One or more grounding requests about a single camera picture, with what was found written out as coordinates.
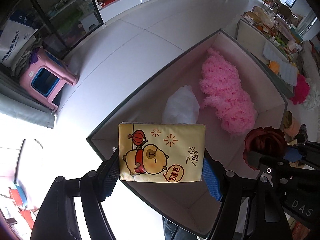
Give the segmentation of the dark red rose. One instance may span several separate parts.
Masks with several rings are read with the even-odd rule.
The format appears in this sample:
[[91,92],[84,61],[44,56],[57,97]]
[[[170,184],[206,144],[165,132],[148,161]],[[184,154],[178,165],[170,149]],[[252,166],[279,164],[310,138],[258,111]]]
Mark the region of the dark red rose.
[[243,159],[254,171],[257,167],[248,160],[250,152],[260,153],[276,159],[282,159],[287,152],[287,142],[282,130],[273,127],[259,127],[251,130],[244,139]]

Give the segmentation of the light pink fluffy plush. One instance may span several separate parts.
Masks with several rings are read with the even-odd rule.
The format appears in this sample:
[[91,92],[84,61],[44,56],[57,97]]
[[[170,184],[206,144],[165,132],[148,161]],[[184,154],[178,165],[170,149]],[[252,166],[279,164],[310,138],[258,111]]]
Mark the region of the light pink fluffy plush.
[[202,64],[200,90],[206,95],[202,107],[215,109],[221,128],[231,135],[244,135],[255,124],[257,111],[242,88],[236,66],[210,47]]

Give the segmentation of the yellow capybara tissue pack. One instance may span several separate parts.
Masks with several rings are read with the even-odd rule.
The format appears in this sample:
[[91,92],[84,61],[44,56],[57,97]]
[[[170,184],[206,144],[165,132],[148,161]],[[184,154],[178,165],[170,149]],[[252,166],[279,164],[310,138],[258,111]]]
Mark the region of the yellow capybara tissue pack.
[[119,124],[120,180],[201,181],[205,135],[201,124]]

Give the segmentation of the white bundle with rope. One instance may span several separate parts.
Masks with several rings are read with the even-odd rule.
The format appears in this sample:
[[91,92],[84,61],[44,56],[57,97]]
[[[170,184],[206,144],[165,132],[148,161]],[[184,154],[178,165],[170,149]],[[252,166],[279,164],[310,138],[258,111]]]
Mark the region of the white bundle with rope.
[[167,100],[162,115],[164,124],[196,124],[199,117],[200,105],[192,87],[180,87]]

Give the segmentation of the pink knitted item olive ends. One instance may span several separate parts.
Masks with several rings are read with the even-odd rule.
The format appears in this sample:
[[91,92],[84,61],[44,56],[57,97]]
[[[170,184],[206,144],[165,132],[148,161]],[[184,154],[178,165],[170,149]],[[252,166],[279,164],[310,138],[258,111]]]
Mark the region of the pink knitted item olive ends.
[[308,140],[308,130],[305,124],[300,124],[290,111],[286,111],[283,119],[283,131],[291,141],[305,144]]

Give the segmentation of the white green fluffy cloth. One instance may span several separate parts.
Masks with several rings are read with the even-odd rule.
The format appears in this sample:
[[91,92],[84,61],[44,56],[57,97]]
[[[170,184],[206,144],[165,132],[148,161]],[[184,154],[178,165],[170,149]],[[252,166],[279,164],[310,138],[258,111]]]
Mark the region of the white green fluffy cloth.
[[316,84],[312,82],[310,78],[306,79],[306,83],[309,85],[310,91],[306,97],[306,100],[303,102],[303,107],[307,111],[313,111],[319,107],[319,90],[317,89]]

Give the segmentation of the large green-edged storage box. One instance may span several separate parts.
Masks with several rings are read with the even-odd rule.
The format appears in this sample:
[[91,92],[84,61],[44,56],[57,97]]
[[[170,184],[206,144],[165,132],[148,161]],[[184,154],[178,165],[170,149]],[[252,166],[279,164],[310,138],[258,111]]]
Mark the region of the large green-edged storage box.
[[[196,120],[206,126],[206,149],[210,156],[236,174],[256,178],[243,158],[244,137],[221,128],[212,108],[199,108],[201,66],[207,50],[214,48],[236,66],[241,85],[250,95],[256,115],[255,127],[281,126],[287,100],[279,80],[248,50],[223,29],[184,52],[130,94],[87,137],[97,155],[107,160],[118,146],[122,122],[188,124]],[[178,186],[128,182],[127,187],[168,220],[201,237],[213,229],[219,203],[210,196],[204,181]]]

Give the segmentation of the magenta fluffy plush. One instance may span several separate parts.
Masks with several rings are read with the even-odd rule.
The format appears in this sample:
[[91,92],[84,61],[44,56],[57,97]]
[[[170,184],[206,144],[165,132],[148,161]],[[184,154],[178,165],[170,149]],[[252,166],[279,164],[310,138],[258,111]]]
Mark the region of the magenta fluffy plush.
[[293,88],[293,97],[290,99],[294,105],[303,103],[310,92],[310,86],[305,76],[298,74],[297,85]]

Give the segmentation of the light blue cloth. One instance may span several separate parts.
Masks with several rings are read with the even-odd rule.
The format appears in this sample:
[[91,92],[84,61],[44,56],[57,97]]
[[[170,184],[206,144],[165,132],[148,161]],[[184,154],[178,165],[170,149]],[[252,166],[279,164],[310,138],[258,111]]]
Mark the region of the light blue cloth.
[[263,56],[268,61],[276,61],[280,65],[279,76],[289,85],[296,87],[297,76],[299,74],[297,67],[283,61],[272,49],[269,42],[266,42],[263,48]]

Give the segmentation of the shallow green tray box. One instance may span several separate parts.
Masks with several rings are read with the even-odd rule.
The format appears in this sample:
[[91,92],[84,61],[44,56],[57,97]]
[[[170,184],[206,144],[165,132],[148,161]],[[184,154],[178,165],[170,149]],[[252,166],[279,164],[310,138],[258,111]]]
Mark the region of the shallow green tray box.
[[238,21],[236,40],[246,48],[265,68],[271,79],[278,86],[280,91],[288,98],[293,97],[293,86],[286,83],[279,75],[274,74],[269,68],[269,61],[263,56],[263,48],[266,42],[269,42],[274,52],[285,62],[289,63],[288,59],[280,52],[280,50],[268,40],[261,31],[249,24],[242,18]]

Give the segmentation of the white grey sofa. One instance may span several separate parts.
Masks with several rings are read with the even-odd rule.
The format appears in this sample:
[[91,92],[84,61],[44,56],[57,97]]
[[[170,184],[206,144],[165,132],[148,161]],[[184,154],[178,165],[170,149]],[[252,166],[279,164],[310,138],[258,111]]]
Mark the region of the white grey sofa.
[[302,74],[315,83],[319,89],[319,60],[315,60],[313,47],[309,41],[303,41],[302,49],[298,52],[297,63]]

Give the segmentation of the orange yarn ball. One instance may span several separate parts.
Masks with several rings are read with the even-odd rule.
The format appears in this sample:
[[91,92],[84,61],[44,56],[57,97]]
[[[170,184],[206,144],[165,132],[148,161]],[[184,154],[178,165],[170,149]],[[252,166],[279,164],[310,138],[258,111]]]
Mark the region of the orange yarn ball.
[[276,75],[280,72],[280,65],[276,61],[270,61],[268,64],[268,68]]

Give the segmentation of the pink plastic stool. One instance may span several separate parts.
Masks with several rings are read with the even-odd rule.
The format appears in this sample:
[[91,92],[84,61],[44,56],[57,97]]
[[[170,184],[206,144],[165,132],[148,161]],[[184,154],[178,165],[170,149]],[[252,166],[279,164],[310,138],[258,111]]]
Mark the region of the pink plastic stool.
[[64,85],[75,86],[79,78],[67,68],[67,65],[43,48],[32,51],[27,70],[19,82],[30,96],[56,111],[54,100]]

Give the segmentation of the white printed bag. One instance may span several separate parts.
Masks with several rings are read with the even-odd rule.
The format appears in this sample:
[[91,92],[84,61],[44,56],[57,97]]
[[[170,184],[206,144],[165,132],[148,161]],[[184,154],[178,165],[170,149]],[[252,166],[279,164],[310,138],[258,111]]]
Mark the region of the white printed bag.
[[1,64],[10,68],[17,53],[37,29],[33,20],[22,10],[15,10],[1,32]]

